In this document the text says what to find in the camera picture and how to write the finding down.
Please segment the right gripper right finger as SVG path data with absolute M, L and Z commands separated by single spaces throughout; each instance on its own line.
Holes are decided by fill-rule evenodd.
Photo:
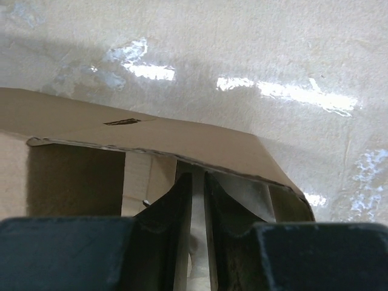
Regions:
M 212 290 L 386 290 L 387 227 L 265 222 L 206 173 Z

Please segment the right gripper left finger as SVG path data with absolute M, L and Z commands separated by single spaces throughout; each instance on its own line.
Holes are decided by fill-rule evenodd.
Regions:
M 185 290 L 192 175 L 133 217 L 1 222 L 2 290 Z

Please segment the brown cardboard box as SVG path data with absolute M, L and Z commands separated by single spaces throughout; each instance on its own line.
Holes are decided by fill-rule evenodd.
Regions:
M 173 185 L 179 162 L 215 173 L 265 221 L 313 221 L 304 194 L 248 133 L 23 89 L 1 89 L 1 218 L 136 213 Z

